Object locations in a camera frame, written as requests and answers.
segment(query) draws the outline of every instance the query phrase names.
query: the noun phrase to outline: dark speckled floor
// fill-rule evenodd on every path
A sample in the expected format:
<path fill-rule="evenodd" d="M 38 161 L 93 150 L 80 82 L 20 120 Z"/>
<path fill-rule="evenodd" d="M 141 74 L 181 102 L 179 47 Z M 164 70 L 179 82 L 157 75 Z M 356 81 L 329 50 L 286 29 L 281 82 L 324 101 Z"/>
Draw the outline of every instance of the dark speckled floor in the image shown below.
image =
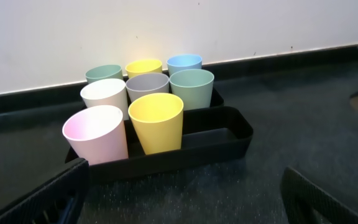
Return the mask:
<path fill-rule="evenodd" d="M 358 63 L 215 86 L 254 128 L 245 158 L 95 186 L 79 223 L 287 223 L 279 183 L 294 164 L 358 197 Z M 0 117 L 0 190 L 63 163 L 60 128 L 80 107 Z"/>

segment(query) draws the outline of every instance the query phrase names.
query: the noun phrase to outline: cup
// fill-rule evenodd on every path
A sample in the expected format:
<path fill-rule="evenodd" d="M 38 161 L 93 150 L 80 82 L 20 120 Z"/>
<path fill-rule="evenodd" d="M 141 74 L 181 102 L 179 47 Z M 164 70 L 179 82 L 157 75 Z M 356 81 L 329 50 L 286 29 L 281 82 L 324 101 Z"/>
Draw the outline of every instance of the cup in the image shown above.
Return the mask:
<path fill-rule="evenodd" d="M 128 117 L 128 101 L 125 82 L 117 78 L 99 80 L 86 85 L 80 93 L 86 107 L 99 105 L 117 106 Z"/>
<path fill-rule="evenodd" d="M 128 78 L 145 73 L 162 73 L 162 62 L 157 59 L 137 60 L 128 64 L 125 70 L 127 70 Z"/>
<path fill-rule="evenodd" d="M 118 78 L 122 80 L 122 69 L 119 65 L 103 65 L 85 73 L 88 83 L 93 83 L 106 78 Z"/>
<path fill-rule="evenodd" d="M 128 79 L 126 87 L 129 98 L 133 102 L 136 99 L 151 93 L 168 93 L 169 77 L 162 73 L 138 75 Z"/>
<path fill-rule="evenodd" d="M 62 133 L 90 165 L 128 159 L 122 111 L 115 106 L 94 106 L 74 114 Z"/>
<path fill-rule="evenodd" d="M 144 152 L 149 155 L 180 149 L 183 102 L 170 93 L 153 93 L 135 100 L 129 116 Z"/>
<path fill-rule="evenodd" d="M 176 72 L 170 77 L 172 93 L 185 104 L 184 110 L 207 108 L 211 104 L 214 75 L 202 69 Z"/>
<path fill-rule="evenodd" d="M 186 69 L 201 69 L 203 58 L 199 55 L 183 54 L 167 60 L 169 75 Z"/>

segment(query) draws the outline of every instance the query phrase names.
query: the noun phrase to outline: green cup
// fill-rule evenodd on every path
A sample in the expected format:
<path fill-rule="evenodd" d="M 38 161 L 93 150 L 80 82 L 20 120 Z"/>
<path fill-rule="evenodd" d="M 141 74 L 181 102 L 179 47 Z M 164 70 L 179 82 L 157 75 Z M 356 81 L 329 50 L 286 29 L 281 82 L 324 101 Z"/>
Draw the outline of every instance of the green cup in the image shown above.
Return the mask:
<path fill-rule="evenodd" d="M 208 108 L 211 104 L 214 75 L 202 69 L 175 72 L 169 78 L 172 93 L 183 101 L 183 110 Z"/>
<path fill-rule="evenodd" d="M 122 69 L 119 65 L 103 65 L 87 71 L 85 78 L 88 83 L 107 78 L 118 78 L 122 80 Z"/>

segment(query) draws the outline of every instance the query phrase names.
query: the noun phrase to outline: black baseboard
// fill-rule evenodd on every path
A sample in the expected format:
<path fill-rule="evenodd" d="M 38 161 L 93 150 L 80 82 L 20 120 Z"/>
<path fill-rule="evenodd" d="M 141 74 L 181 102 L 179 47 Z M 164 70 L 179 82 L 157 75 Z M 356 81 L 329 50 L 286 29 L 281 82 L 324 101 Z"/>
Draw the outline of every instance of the black baseboard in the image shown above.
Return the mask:
<path fill-rule="evenodd" d="M 227 80 L 267 72 L 293 70 L 302 67 L 349 63 L 358 61 L 358 45 L 309 52 L 253 58 L 203 66 L 215 75 L 215 80 Z M 0 114 L 41 106 L 81 101 L 80 91 L 86 83 L 65 85 L 41 90 L 0 96 Z"/>

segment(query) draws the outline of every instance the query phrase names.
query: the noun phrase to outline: wall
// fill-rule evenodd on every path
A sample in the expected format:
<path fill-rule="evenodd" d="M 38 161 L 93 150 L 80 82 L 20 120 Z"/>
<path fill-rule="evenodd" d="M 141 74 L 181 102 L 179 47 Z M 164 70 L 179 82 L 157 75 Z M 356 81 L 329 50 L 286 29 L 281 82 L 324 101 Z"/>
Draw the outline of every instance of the wall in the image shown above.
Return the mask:
<path fill-rule="evenodd" d="M 212 63 L 355 43 L 355 0 L 0 0 L 0 94 L 140 58 Z"/>

